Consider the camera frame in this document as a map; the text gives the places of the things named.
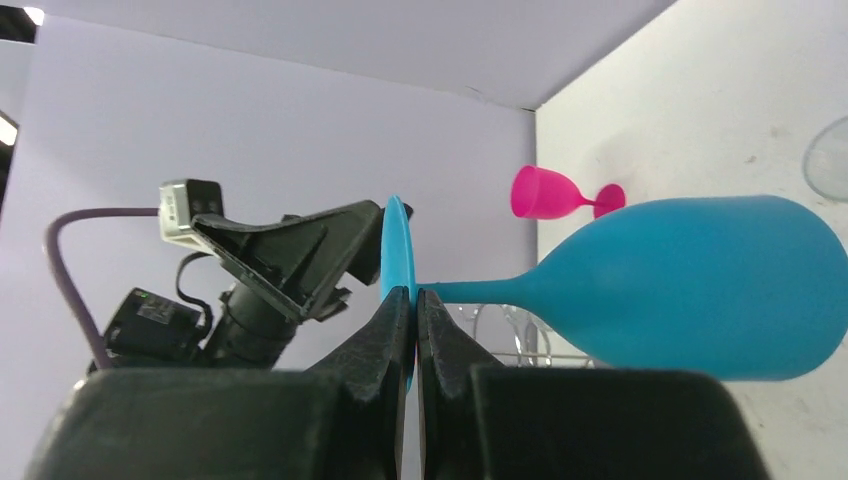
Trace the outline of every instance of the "light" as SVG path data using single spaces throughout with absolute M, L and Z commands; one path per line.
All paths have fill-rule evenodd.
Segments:
M 32 20 L 32 23 L 41 26 L 44 23 L 44 10 L 35 7 L 24 7 L 24 12 L 29 15 L 29 19 Z
M 0 142 L 8 146 L 15 144 L 15 139 L 18 138 L 18 129 L 9 123 L 8 120 L 0 116 Z

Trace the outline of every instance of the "white wall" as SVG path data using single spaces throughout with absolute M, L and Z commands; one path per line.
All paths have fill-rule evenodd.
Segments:
M 538 164 L 589 196 L 619 182 L 631 203 L 781 195 L 848 241 L 848 205 L 801 175 L 813 137 L 848 114 L 846 34 L 843 1 L 679 2 L 539 110 Z M 590 220 L 541 222 L 540 258 Z M 729 386 L 775 479 L 848 478 L 845 344 L 803 378 Z
M 21 123 L 33 45 L 0 40 L 0 111 Z
M 533 159 L 527 112 L 55 16 L 24 110 L 0 224 L 2 478 L 21 475 L 89 359 L 40 247 L 63 212 L 156 206 L 162 181 L 188 176 L 220 181 L 228 216 L 245 223 L 399 193 L 416 208 L 422 280 L 514 275 L 534 261 L 534 232 L 508 207 L 512 175 Z M 62 244 L 101 328 L 133 286 L 172 294 L 187 253 L 161 242 L 152 219 L 72 226 Z M 230 278 L 210 263 L 184 280 L 214 299 Z M 321 358 L 377 297 L 356 288 L 346 314 L 301 329 L 281 366 Z M 414 391 L 408 406 L 404 471 L 417 478 Z
M 674 0 L 11 1 L 42 6 L 48 15 L 536 108 Z

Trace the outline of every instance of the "pink wine glass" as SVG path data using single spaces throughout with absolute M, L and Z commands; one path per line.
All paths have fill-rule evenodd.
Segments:
M 594 200 L 589 200 L 565 175 L 532 165 L 518 171 L 510 200 L 516 217 L 538 220 L 561 218 L 583 205 L 593 206 L 594 216 L 598 218 L 627 204 L 620 185 L 606 185 Z

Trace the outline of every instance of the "dish rack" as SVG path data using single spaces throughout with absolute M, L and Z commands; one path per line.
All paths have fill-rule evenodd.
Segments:
M 495 310 L 502 321 L 512 327 L 515 351 L 493 351 L 492 355 L 501 358 L 510 365 L 526 367 L 571 367 L 595 368 L 595 362 L 587 355 L 554 354 L 551 340 L 557 334 L 539 317 L 512 305 L 461 305 L 457 307 L 459 319 L 470 330 L 469 334 L 478 338 L 480 319 L 484 310 Z

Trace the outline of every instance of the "cable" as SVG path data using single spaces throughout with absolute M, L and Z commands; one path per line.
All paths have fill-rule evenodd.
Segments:
M 186 303 L 190 303 L 192 305 L 197 305 L 198 307 L 203 309 L 204 322 L 203 322 L 203 328 L 200 330 L 200 334 L 202 335 L 202 337 L 200 337 L 201 340 L 206 338 L 206 336 L 209 335 L 209 332 L 212 331 L 212 321 L 214 319 L 213 316 L 212 316 L 212 307 L 210 307 L 208 303 L 204 302 L 203 300 L 201 300 L 199 298 L 192 297 L 192 296 L 189 296 L 189 295 L 186 295 L 185 293 L 183 293 L 183 291 L 180 289 L 180 278 L 183 275 L 183 270 L 185 269 L 185 267 L 189 263 L 191 263 L 191 262 L 193 262 L 193 261 L 195 261 L 199 258 L 203 258 L 203 257 L 211 257 L 211 255 L 209 255 L 208 253 L 203 253 L 203 252 L 195 252 L 195 253 L 192 253 L 192 254 L 186 256 L 185 258 L 183 258 L 180 261 L 179 266 L 177 266 L 177 281 L 176 281 L 177 296 L 180 297 L 180 300 L 182 300 Z
M 62 251 L 59 248 L 59 233 L 69 223 L 79 220 L 107 217 L 156 217 L 158 215 L 158 208 L 91 208 L 77 210 L 68 212 L 53 220 L 44 234 L 44 253 L 47 254 L 50 273 L 53 274 L 56 286 L 62 292 L 65 302 L 68 304 L 74 317 L 76 317 L 82 333 L 88 341 L 91 354 L 94 356 L 94 365 L 98 370 L 112 368 L 112 360 L 106 352 L 106 343 L 97 330 L 97 324 L 85 306 L 79 290 L 74 286 L 74 281 L 68 273 L 64 260 L 62 260 Z

